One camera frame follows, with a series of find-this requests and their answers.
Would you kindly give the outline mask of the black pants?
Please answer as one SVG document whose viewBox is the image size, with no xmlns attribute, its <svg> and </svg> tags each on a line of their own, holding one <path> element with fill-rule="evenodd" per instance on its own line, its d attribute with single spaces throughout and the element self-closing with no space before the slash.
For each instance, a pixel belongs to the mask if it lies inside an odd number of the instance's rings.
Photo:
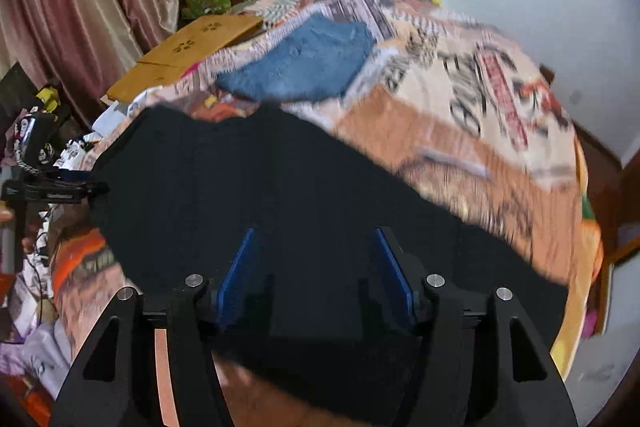
<svg viewBox="0 0 640 427">
<path fill-rule="evenodd" d="M 168 294 L 228 272 L 248 230 L 258 251 L 238 318 L 212 350 L 290 395 L 396 426 L 420 343 L 390 306 L 372 256 L 392 230 L 428 272 L 476 293 L 510 288 L 549 351 L 566 289 L 506 242 L 423 199 L 314 124 L 274 107 L 207 122 L 145 109 L 99 157 L 91 218 L 126 277 Z"/>
</svg>

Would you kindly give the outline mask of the bamboo lap desk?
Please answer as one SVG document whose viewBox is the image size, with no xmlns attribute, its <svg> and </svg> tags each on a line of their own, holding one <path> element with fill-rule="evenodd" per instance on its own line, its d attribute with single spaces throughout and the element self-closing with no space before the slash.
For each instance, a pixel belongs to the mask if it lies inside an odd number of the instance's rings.
<svg viewBox="0 0 640 427">
<path fill-rule="evenodd" d="M 260 16 L 201 16 L 143 55 L 105 96 L 130 103 L 146 89 L 169 86 L 209 55 L 254 35 L 260 28 Z"/>
</svg>

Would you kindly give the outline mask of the printed patchwork bedspread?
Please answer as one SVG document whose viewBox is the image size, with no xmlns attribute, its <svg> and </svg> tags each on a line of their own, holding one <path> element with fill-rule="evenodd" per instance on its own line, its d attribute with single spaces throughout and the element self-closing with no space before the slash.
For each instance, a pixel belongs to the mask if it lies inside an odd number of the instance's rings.
<svg viewBox="0 0 640 427">
<path fill-rule="evenodd" d="M 586 165 L 570 115 L 541 69 L 498 29 L 426 0 L 306 0 L 292 10 L 260 0 L 275 18 L 263 34 L 215 52 L 169 86 L 143 91 L 128 115 L 81 161 L 99 157 L 145 110 L 165 106 L 207 122 L 274 107 L 314 124 L 404 181 L 427 202 L 506 242 L 544 279 L 566 289 L 549 353 L 570 370 L 601 244 L 586 196 Z M 321 102 L 260 103 L 217 86 L 222 72 L 259 60 L 314 14 L 363 22 L 374 48 L 345 94 Z M 58 219 L 54 301 L 70 363 L 120 288 L 133 287 L 100 229 L 91 203 Z M 154 333 L 162 425 L 174 404 L 165 329 Z M 235 425 L 366 423 L 316 407 L 212 350 Z"/>
</svg>

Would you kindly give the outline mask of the folded blue jeans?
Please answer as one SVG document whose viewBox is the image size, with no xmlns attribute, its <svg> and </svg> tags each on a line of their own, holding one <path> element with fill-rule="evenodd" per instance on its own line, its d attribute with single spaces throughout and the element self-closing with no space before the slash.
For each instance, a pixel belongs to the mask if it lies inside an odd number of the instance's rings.
<svg viewBox="0 0 640 427">
<path fill-rule="evenodd" d="M 314 14 L 264 57 L 222 72 L 216 83 L 260 103 L 321 102 L 345 94 L 374 45 L 365 23 Z"/>
</svg>

